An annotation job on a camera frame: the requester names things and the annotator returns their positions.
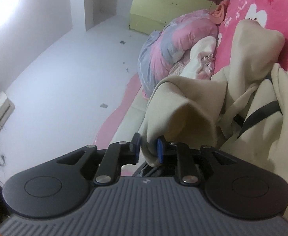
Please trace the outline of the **beige zip-up jacket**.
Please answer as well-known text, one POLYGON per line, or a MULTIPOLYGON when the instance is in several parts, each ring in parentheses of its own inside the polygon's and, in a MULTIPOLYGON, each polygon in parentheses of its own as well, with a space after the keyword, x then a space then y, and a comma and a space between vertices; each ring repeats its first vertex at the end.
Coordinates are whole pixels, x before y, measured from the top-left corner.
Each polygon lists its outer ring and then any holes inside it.
POLYGON ((278 64, 283 46, 282 33, 241 20, 229 65, 210 80, 161 80, 140 131, 146 162, 159 165, 154 142, 164 136, 194 149, 218 147, 288 183, 288 70, 278 64))

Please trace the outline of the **white padded headboard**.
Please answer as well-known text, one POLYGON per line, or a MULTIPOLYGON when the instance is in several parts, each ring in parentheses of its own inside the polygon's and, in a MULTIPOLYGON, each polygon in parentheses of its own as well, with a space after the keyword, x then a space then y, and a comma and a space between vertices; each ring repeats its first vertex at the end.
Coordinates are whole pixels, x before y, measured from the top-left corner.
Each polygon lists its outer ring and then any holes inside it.
POLYGON ((140 129, 146 107, 147 100, 142 96, 139 76, 135 74, 126 86, 120 105, 100 127, 94 145, 105 149, 111 143, 130 141, 133 134, 140 129))

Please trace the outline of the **pink checkered knit blanket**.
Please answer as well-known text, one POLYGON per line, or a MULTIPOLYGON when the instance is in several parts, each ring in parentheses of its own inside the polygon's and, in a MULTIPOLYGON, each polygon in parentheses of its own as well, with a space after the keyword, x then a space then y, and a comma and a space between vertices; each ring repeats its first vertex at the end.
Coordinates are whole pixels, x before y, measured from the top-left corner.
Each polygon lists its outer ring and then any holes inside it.
POLYGON ((179 76, 185 68, 185 64, 181 61, 178 61, 169 71, 169 76, 179 76))

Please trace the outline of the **cream fleece garment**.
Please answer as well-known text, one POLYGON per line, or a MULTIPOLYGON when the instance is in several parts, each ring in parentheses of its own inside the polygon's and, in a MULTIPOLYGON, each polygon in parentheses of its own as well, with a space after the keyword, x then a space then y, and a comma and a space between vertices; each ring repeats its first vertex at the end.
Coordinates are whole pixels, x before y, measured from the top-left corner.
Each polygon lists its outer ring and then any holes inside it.
POLYGON ((190 50, 190 61, 180 76, 191 79, 210 79, 214 72, 214 52, 216 38, 206 36, 199 40, 190 50))

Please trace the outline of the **pink grey rolled duvet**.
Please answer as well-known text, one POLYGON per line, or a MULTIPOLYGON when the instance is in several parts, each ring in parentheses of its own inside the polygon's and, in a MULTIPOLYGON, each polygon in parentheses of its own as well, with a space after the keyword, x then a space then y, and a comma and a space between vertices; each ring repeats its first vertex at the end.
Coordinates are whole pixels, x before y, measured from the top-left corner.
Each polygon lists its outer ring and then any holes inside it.
POLYGON ((137 62, 143 97, 150 98, 158 82, 169 75, 199 40, 217 35, 218 27, 205 9, 184 14, 173 19, 162 31, 153 31, 143 44, 137 62))

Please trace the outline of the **salmon orange cloth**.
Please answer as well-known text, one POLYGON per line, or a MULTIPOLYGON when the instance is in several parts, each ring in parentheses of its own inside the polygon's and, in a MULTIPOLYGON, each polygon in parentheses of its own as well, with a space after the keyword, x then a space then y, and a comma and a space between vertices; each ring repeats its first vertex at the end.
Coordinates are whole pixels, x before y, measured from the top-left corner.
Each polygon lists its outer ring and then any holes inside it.
POLYGON ((220 25, 225 20, 229 2, 230 0, 223 0, 216 7, 215 10, 209 13, 209 19, 211 20, 211 22, 213 22, 216 25, 220 25))

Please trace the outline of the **yellow-green wardrobe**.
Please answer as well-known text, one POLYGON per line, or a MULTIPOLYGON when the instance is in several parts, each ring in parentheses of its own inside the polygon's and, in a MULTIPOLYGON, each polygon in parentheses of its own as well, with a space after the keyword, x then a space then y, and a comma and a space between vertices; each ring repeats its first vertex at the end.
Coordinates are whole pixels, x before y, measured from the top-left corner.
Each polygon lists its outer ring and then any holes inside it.
POLYGON ((173 19, 184 14, 216 7, 208 0, 133 0, 129 28, 149 35, 163 28, 173 19))

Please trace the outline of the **pink floral bed blanket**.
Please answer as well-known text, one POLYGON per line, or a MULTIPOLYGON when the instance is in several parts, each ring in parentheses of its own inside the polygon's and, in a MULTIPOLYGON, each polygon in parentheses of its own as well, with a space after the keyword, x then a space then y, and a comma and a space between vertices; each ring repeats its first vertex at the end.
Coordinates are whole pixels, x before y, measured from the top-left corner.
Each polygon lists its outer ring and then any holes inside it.
POLYGON ((230 0, 225 20, 219 26, 215 72, 229 65, 234 32, 243 19, 257 21, 262 27, 284 35, 285 44, 279 63, 288 70, 288 0, 230 0))

